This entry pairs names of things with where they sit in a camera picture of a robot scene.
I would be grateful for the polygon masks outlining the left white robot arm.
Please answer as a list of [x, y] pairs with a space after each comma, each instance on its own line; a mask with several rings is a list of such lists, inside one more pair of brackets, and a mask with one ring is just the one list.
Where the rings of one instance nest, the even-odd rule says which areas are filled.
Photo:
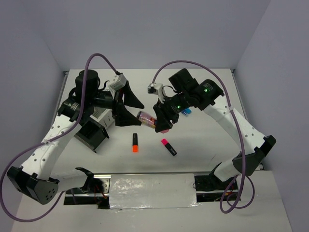
[[143, 109], [144, 105], [134, 95], [129, 81], [122, 73], [116, 72], [108, 90], [100, 89], [99, 85], [100, 78], [95, 70], [79, 72], [75, 88], [58, 109], [42, 144], [20, 167], [9, 168], [7, 176], [19, 192], [45, 205], [58, 192], [79, 188], [88, 193], [102, 184], [91, 171], [83, 167], [52, 175], [54, 165], [67, 144], [92, 121], [91, 115], [95, 107], [110, 109], [115, 124], [119, 127], [141, 125], [126, 107]]

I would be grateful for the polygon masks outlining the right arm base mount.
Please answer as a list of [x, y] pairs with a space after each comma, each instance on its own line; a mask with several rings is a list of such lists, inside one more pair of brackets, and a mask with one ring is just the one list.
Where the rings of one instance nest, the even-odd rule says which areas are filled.
[[197, 202], [203, 203], [219, 202], [225, 189], [233, 180], [233, 177], [222, 182], [213, 172], [210, 172], [209, 174], [197, 174], [194, 176], [194, 179], [195, 181], [192, 187], [196, 190]]

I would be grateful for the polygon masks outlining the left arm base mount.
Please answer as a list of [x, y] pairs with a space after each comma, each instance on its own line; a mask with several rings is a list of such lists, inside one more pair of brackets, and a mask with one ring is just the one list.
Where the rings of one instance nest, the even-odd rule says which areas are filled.
[[75, 169], [85, 174], [87, 178], [82, 187], [72, 188], [65, 192], [64, 205], [95, 205], [97, 209], [110, 209], [111, 177], [94, 174], [82, 167]]

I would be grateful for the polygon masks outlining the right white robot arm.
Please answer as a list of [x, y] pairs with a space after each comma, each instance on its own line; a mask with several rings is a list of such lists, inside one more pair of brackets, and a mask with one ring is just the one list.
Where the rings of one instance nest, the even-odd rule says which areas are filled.
[[227, 96], [214, 81], [207, 79], [198, 83], [187, 69], [181, 69], [169, 81], [176, 91], [172, 97], [165, 95], [161, 83], [151, 83], [148, 86], [148, 93], [158, 96], [158, 101], [153, 106], [156, 114], [155, 131], [172, 129], [182, 110], [197, 108], [213, 118], [240, 148], [236, 157], [218, 164], [212, 170], [211, 186], [221, 189], [228, 179], [236, 175], [252, 175], [276, 144], [276, 139], [256, 130], [230, 106]]

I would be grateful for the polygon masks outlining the pink capped marker bottle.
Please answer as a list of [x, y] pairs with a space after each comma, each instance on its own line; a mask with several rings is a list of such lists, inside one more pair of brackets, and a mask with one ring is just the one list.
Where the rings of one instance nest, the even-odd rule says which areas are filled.
[[156, 133], [167, 133], [169, 132], [169, 125], [162, 120], [158, 120], [154, 116], [150, 115], [145, 111], [139, 111], [136, 118], [145, 125], [153, 129]]

